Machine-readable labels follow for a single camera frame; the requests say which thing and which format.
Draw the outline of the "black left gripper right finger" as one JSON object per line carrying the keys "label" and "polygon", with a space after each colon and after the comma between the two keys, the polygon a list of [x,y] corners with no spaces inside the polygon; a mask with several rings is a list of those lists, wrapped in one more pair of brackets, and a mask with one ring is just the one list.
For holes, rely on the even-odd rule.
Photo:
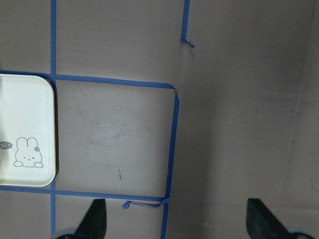
{"label": "black left gripper right finger", "polygon": [[290,233],[260,199],[249,198],[246,230],[251,239],[288,239]]}

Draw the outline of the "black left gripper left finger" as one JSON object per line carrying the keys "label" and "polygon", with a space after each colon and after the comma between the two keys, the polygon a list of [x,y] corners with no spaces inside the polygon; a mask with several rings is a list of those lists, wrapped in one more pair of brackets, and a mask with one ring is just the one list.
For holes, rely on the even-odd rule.
{"label": "black left gripper left finger", "polygon": [[75,239],[103,239],[107,229],[105,199],[94,199],[74,233]]}

